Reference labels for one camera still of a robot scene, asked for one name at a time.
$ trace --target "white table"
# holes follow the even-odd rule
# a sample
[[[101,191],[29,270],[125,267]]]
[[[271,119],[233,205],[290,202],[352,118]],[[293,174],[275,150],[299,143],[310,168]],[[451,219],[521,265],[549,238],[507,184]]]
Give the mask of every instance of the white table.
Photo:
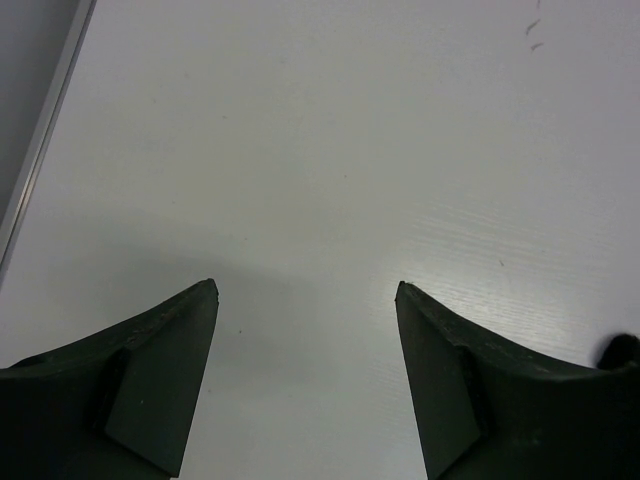
[[[640,330],[639,78],[634,0],[101,0],[0,360],[211,276],[182,479],[424,478],[400,280],[577,363]]]

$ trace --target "white tabletop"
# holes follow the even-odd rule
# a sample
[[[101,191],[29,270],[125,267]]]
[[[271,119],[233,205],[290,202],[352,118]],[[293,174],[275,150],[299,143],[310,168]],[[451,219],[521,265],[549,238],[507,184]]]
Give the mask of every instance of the white tabletop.
[[[400,280],[582,364],[640,330],[639,79],[635,0],[101,0],[0,361],[213,277],[181,478],[424,478]]]

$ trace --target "gray surface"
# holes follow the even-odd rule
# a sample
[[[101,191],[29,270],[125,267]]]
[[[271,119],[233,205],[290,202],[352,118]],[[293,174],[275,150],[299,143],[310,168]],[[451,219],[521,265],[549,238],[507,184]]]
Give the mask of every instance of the gray surface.
[[[0,223],[79,2],[0,1]]]
[[[213,277],[181,480],[424,478],[400,280],[578,363],[640,327],[640,3],[536,4],[98,2],[0,363]]]

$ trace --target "metal edge trim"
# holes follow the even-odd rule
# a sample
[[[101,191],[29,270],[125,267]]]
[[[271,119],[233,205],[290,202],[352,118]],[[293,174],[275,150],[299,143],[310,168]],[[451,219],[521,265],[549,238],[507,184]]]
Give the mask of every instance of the metal edge trim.
[[[40,112],[40,118],[34,129],[24,163],[11,195],[5,218],[0,225],[0,287],[9,266],[9,259],[24,221],[27,206],[40,173],[96,1],[80,0],[78,3],[67,39],[60,53],[58,66],[51,79],[51,85]]]

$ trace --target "table surface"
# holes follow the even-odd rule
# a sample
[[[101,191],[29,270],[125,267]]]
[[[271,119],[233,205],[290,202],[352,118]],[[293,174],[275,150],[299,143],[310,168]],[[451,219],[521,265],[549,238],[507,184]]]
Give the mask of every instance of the table surface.
[[[581,364],[640,330],[639,75],[635,0],[99,1],[0,361],[213,277],[181,478],[424,478],[400,280]]]

